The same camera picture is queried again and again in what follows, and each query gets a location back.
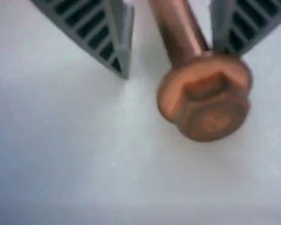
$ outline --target copper bolt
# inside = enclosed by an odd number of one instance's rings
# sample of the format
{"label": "copper bolt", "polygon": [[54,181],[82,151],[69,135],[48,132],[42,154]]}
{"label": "copper bolt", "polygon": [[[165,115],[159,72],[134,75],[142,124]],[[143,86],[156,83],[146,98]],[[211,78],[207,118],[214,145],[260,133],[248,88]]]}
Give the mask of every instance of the copper bolt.
{"label": "copper bolt", "polygon": [[233,133],[249,111],[248,67],[209,50],[187,0],[149,3],[172,63],[157,94],[160,113],[195,141]]}

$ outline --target bolt head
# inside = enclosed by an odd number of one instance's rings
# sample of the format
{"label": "bolt head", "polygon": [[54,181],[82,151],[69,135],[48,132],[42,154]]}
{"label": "bolt head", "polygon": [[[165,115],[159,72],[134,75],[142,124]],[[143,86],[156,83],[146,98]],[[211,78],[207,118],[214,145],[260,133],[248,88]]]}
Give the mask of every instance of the bolt head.
{"label": "bolt head", "polygon": [[230,91],[200,102],[185,98],[175,124],[187,137],[210,142],[240,128],[249,111],[249,102]]}

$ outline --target white surface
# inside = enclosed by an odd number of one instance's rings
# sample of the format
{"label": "white surface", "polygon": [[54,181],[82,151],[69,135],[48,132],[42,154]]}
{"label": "white surface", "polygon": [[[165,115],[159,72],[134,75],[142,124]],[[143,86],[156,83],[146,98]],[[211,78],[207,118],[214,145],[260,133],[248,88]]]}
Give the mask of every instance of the white surface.
{"label": "white surface", "polygon": [[[133,2],[124,81],[27,0],[0,0],[0,224],[281,224],[281,26],[244,58],[247,122],[195,143],[158,113],[170,64]],[[191,1],[210,40],[208,2]]]}

